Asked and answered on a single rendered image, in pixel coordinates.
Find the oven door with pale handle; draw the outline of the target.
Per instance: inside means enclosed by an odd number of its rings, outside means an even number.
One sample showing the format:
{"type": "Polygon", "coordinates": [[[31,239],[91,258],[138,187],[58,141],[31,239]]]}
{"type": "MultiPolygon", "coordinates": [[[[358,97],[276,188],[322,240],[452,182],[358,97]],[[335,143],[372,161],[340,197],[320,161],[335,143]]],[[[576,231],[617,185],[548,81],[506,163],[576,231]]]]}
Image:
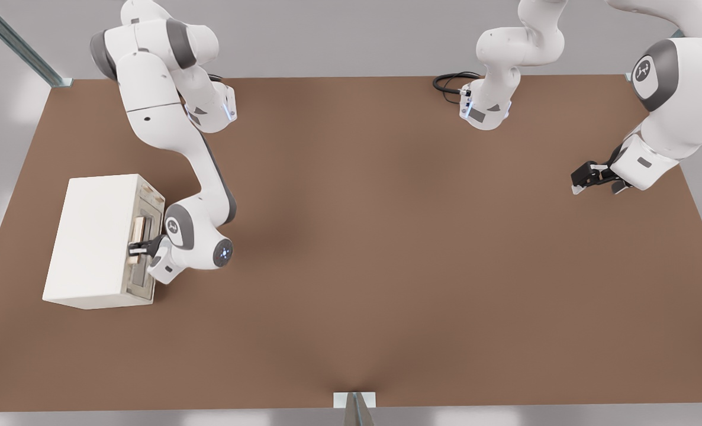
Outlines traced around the oven door with pale handle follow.
{"type": "MultiPolygon", "coordinates": [[[[148,181],[140,177],[134,184],[134,196],[130,216],[128,243],[142,243],[158,237],[162,233],[165,198],[148,181]]],[[[147,254],[127,254],[122,289],[133,297],[153,302],[154,283],[146,269],[151,263],[147,254]]]]}

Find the white oven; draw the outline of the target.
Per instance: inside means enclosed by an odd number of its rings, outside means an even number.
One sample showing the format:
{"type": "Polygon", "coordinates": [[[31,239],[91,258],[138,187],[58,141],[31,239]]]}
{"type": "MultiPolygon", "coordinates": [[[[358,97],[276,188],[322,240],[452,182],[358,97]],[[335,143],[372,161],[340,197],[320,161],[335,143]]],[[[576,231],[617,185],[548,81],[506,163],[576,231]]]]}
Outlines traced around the white oven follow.
{"type": "Polygon", "coordinates": [[[122,289],[137,173],[69,181],[43,300],[74,308],[150,305],[122,289]]]}

